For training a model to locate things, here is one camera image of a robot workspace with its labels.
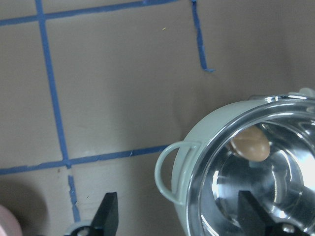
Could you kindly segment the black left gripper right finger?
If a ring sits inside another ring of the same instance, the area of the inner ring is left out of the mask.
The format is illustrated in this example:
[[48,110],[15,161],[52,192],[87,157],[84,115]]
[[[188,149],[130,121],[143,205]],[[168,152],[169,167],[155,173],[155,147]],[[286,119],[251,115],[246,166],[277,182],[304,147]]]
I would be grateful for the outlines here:
[[238,223],[246,236],[266,236],[271,217],[250,191],[238,192]]

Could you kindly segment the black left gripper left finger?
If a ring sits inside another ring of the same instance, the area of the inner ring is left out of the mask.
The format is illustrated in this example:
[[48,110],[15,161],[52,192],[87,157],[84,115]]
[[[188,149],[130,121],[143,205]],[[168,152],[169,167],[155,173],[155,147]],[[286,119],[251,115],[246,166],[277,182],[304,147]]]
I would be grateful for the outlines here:
[[106,193],[91,224],[91,236],[115,236],[119,224],[118,196]]

